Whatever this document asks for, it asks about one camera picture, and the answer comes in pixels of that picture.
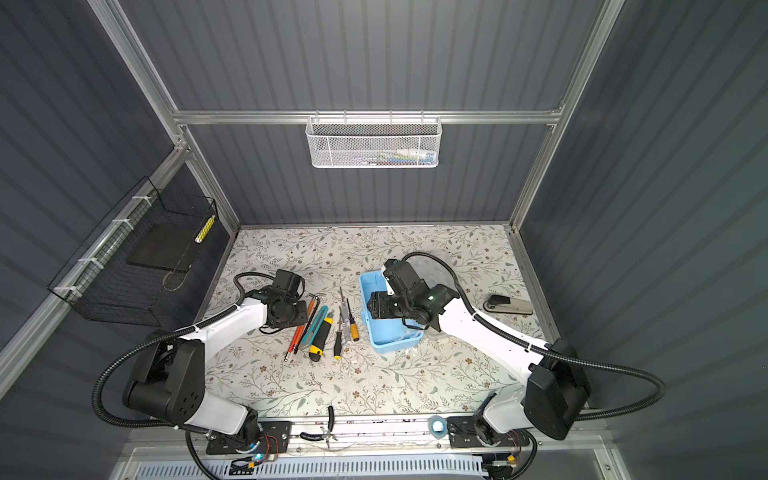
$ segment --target cable tie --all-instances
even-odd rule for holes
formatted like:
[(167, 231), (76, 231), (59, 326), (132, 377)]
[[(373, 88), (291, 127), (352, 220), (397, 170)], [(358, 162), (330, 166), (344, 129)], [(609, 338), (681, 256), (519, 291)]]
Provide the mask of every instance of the cable tie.
[(134, 195), (134, 196), (133, 196), (133, 197), (131, 197), (131, 198), (133, 198), (133, 199), (141, 199), (141, 200), (146, 200), (147, 204), (148, 204), (150, 207), (152, 206), (151, 197), (149, 197), (148, 195)]
[(98, 258), (96, 257), (81, 258), (78, 260), (78, 262), (93, 262), (93, 264), (97, 266), (99, 270), (104, 269), (104, 265), (100, 261), (98, 261)]
[(112, 223), (125, 223), (126, 225), (128, 225), (128, 228), (131, 229), (131, 231), (133, 231), (134, 229), (134, 226), (131, 224), (131, 219), (129, 218), (116, 218), (112, 220)]

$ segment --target black cable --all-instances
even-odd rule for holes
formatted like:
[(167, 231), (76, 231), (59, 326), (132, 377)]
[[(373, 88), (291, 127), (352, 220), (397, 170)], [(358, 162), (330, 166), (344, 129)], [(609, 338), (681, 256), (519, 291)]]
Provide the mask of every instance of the black cable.
[(326, 439), (325, 435), (320, 435), (319, 433), (307, 433), (307, 432), (301, 432), (299, 434), (299, 438), (304, 439), (308, 442), (322, 442)]
[(525, 463), (522, 464), (517, 469), (515, 469), (515, 471), (512, 473), (512, 476), (509, 477), (508, 480), (515, 480), (515, 478), (524, 474), (525, 471), (528, 470), (528, 467), (531, 466), (531, 463), (533, 463), (533, 459), (536, 456), (536, 452), (538, 451), (538, 442), (536, 442), (536, 437), (534, 437), (528, 430), (521, 429), (521, 430), (515, 430), (515, 431), (522, 432), (523, 435), (528, 437), (528, 440), (531, 441), (531, 453), (528, 454), (528, 458), (525, 459)]
[[(91, 392), (91, 407), (93, 408), (94, 412), (96, 413), (96, 416), (102, 420), (104, 420), (106, 423), (110, 425), (115, 425), (118, 427), (125, 427), (127, 429), (144, 429), (149, 427), (171, 427), (174, 426), (174, 424), (170, 422), (166, 422), (165, 420), (130, 420), (130, 419), (123, 419), (121, 417), (118, 417), (116, 415), (112, 415), (110, 412), (107, 411), (107, 409), (104, 407), (104, 403), (101, 400), (101, 394), (104, 391), (104, 385), (106, 385), (107, 380), (109, 380), (109, 377), (112, 375), (112, 373), (125, 363), (128, 359), (130, 359), (132, 356), (139, 353), (141, 350), (147, 349), (153, 345), (157, 345), (158, 343), (166, 342), (168, 340), (176, 339), (180, 336), (189, 335), (190, 333), (196, 331), (197, 329), (205, 328), (206, 326), (209, 326), (211, 323), (214, 323), (218, 320), (221, 320), (225, 316), (229, 315), (233, 311), (237, 309), (237, 306), (239, 306), (243, 299), (245, 298), (245, 290), (243, 289), (243, 286), (240, 285), (240, 279), (244, 276), (262, 276), (264, 278), (268, 278), (270, 280), (275, 280), (273, 276), (267, 275), (266, 273), (261, 272), (243, 272), (238, 273), (235, 275), (233, 281), (235, 284), (235, 287), (237, 287), (238, 296), (237, 300), (235, 301), (235, 304), (232, 306), (227, 307), (226, 309), (222, 310), (221, 312), (217, 313), (216, 315), (212, 316), (211, 318), (202, 320), (197, 325), (194, 326), (188, 326), (183, 329), (176, 330), (175, 332), (166, 333), (165, 335), (161, 335), (158, 337), (155, 337), (153, 339), (147, 340), (145, 342), (142, 342), (138, 345), (136, 345), (134, 348), (128, 350), (126, 353), (119, 356), (115, 361), (113, 361), (102, 373), (99, 375), (98, 379), (96, 380), (96, 383), (94, 384), (94, 389)], [(187, 430), (190, 432), (195, 433), (207, 433), (208, 431), (206, 429), (201, 429), (200, 427), (196, 427), (193, 425), (179, 425), (180, 429)]]
[(401, 320), (402, 320), (402, 325), (405, 328), (409, 328), (411, 330), (426, 330), (427, 329), (427, 327), (422, 328), (420, 326), (409, 325), (408, 323), (406, 323), (406, 318), (405, 317), (401, 318)]
[(304, 292), (306, 292), (306, 281), (303, 276), (300, 276), (299, 278), (301, 279), (301, 295), (296, 299), (297, 302), (304, 296)]
[(188, 430), (184, 432), (184, 439), (187, 441), (187, 450), (190, 451), (190, 456), (192, 457), (192, 461), (203, 472), (203, 475), (208, 477), (210, 480), (221, 480), (221, 478), (214, 475), (211, 470), (208, 470), (208, 467), (203, 465), (203, 462), (200, 460), (200, 457), (197, 456), (197, 451), (194, 449), (194, 445), (192, 445), (192, 435), (190, 435)]
[(333, 406), (328, 405), (328, 433), (333, 431), (333, 424), (336, 422), (336, 415), (333, 412)]
[(271, 332), (265, 332), (265, 331), (263, 331), (263, 330), (262, 330), (262, 327), (259, 327), (259, 331), (260, 331), (261, 333), (263, 333), (264, 335), (274, 335), (275, 333), (280, 333), (280, 332), (282, 332), (283, 330), (285, 330), (285, 329), (276, 329), (276, 330), (273, 330), (273, 331), (271, 331)]
[(605, 372), (613, 372), (613, 373), (620, 373), (622, 375), (628, 375), (637, 377), (639, 379), (647, 380), (650, 383), (653, 383), (654, 386), (656, 386), (656, 391), (651, 393), (649, 396), (645, 397), (642, 400), (639, 400), (637, 402), (631, 403), (626, 406), (617, 407), (615, 409), (606, 409), (606, 410), (598, 410), (596, 412), (588, 412), (588, 413), (581, 413), (576, 416), (576, 421), (581, 420), (596, 420), (596, 419), (607, 419), (610, 417), (616, 417), (619, 415), (626, 415), (628, 413), (636, 412), (638, 410), (642, 410), (648, 406), (653, 405), (655, 402), (658, 402), (661, 397), (664, 396), (664, 393), (667, 391), (667, 387), (664, 385), (664, 381), (662, 381), (659, 377), (655, 376), (652, 373), (644, 372), (643, 370), (639, 369), (633, 369), (631, 367), (621, 366), (621, 365), (613, 365), (610, 363), (602, 363), (602, 362), (592, 362), (590, 360), (583, 360), (583, 359), (577, 359), (570, 356), (561, 355), (559, 353), (552, 352), (548, 349), (542, 349), (538, 346), (529, 344), (523, 339), (519, 339), (518, 337), (505, 332), (502, 329), (499, 329), (497, 326), (491, 324), (488, 320), (484, 319), (480, 315), (476, 315), (477, 311), (472, 306), (472, 304), (469, 302), (469, 298), (467, 298), (466, 293), (464, 292), (464, 289), (462, 288), (461, 283), (458, 281), (458, 276), (456, 276), (456, 272), (453, 271), (453, 269), (444, 261), (440, 260), (438, 257), (435, 257), (431, 253), (426, 252), (411, 252), (405, 255), (401, 261), (406, 261), (410, 257), (427, 257), (433, 259), (435, 262), (439, 263), (443, 268), (445, 268), (448, 273), (451, 274), (451, 278), (453, 278), (453, 283), (456, 286), (456, 289), (458, 290), (458, 294), (462, 299), (462, 302), (464, 303), (464, 306), (466, 307), (467, 311), (472, 315), (472, 318), (477, 320), (481, 325), (483, 325), (485, 328), (491, 330), (496, 335), (499, 335), (510, 342), (514, 343), (515, 345), (521, 346), (526, 350), (530, 350), (533, 353), (538, 353), (542, 356), (547, 356), (551, 359), (556, 359), (561, 362), (570, 363), (572, 365), (579, 365), (582, 367), (587, 367), (590, 369), (596, 369), (596, 370), (603, 370)]
[(230, 463), (230, 475), (235, 475), (238, 473), (242, 473), (242, 475), (248, 475), (249, 470), (253, 470), (255, 468), (255, 465), (253, 467), (250, 466), (251, 463), (255, 464), (251, 457), (234, 459)]

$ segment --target red wire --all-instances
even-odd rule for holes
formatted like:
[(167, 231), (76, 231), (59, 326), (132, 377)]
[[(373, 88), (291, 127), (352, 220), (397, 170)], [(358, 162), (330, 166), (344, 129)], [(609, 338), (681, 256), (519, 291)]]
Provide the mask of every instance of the red wire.
[(507, 434), (507, 436), (509, 437), (510, 440), (512, 440), (512, 443), (515, 444), (515, 448), (518, 450), (518, 452), (515, 453), (515, 455), (520, 455), (520, 452), (522, 452), (523, 449), (521, 447), (518, 447), (518, 443), (515, 441), (515, 439), (512, 438), (512, 435)]
[(267, 448), (269, 448), (269, 444), (270, 444), (269, 439), (273, 439), (275, 441), (275, 460), (277, 460), (277, 457), (280, 454), (278, 452), (278, 450), (280, 450), (280, 444), (277, 443), (277, 439), (275, 437), (273, 437), (272, 435), (265, 435), (264, 437), (267, 439), (267, 441), (266, 441)]

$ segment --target white mesh basket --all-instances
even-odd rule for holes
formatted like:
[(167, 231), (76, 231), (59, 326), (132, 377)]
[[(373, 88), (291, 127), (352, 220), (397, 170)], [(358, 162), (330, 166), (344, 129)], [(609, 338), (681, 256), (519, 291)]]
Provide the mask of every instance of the white mesh basket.
[(312, 165), (318, 168), (437, 167), (440, 119), (413, 123), (306, 122)]

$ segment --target wire basket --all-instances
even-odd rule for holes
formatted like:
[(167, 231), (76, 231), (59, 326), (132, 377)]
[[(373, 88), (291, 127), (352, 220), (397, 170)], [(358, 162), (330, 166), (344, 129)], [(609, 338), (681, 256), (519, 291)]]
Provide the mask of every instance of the wire basket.
[(434, 168), (440, 119), (413, 123), (327, 123), (310, 117), (306, 139), (318, 168)]
[(71, 259), (84, 265), (70, 284), (62, 284), (62, 269), (48, 289), (88, 320), (192, 323), (208, 288), (195, 260), (217, 217), (213, 199), (152, 190), (126, 218), (112, 220), (118, 227), (92, 257)]

